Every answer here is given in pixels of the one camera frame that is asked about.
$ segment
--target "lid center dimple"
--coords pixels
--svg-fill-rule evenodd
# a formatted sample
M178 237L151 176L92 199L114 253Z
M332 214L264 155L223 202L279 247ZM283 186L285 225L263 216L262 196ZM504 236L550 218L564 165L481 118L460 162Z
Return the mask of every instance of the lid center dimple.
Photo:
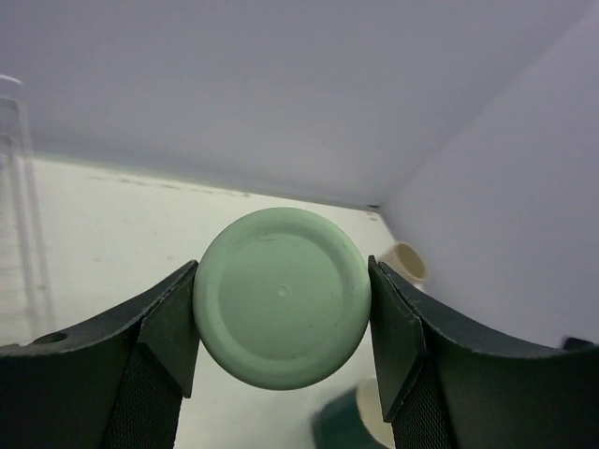
M279 287L277 288L277 297L289 297L289 289L285 285L279 285Z

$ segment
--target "tan cylindrical object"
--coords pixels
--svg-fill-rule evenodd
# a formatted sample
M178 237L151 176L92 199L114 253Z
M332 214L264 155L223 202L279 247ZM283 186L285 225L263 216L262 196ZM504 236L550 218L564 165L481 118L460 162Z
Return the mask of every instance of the tan cylindrical object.
M422 286L429 278L429 269L418 251L405 241L398 241L378 258L398 272L409 283Z

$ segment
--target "green disc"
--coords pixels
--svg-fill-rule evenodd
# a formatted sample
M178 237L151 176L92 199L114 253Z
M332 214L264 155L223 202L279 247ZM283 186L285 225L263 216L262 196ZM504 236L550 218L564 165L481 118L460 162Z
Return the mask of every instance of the green disc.
M212 357L272 390L315 384L340 368L370 309L356 245L300 209L259 210L231 224L202 257L194 285L196 324Z

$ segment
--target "white surface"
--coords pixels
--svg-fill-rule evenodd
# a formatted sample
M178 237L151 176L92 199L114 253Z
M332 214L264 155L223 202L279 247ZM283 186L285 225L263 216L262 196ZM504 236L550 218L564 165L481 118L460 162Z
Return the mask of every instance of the white surface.
M337 224L360 252L392 244L372 212L37 160L40 210L58 327L71 326L144 291L254 210L299 207ZM200 346L194 393L183 402L178 448L308 448L311 414L373 377L370 331L352 358L320 384L270 392L229 376Z
M37 149L379 204L595 0L3 0Z
M384 206L427 290L523 339L599 341L599 7Z

